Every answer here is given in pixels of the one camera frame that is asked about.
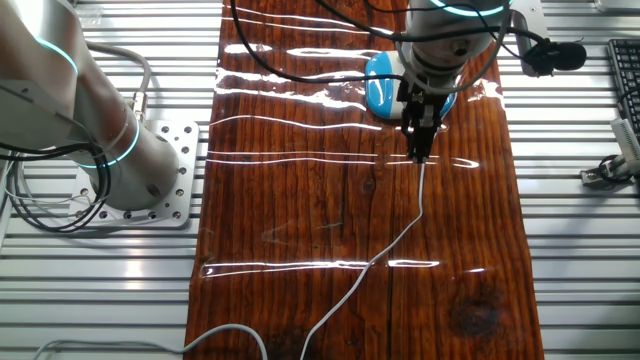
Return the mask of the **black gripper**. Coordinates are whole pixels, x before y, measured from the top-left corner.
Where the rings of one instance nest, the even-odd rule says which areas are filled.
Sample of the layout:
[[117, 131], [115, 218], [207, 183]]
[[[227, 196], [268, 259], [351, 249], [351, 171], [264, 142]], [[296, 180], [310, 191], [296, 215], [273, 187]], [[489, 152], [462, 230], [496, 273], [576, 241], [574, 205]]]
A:
[[413, 162], [419, 162], [416, 130], [421, 129], [420, 161], [425, 162], [431, 154], [448, 96], [427, 93], [418, 85], [402, 80], [398, 89], [398, 101], [403, 104], [401, 131], [405, 132], [407, 138], [407, 157]]

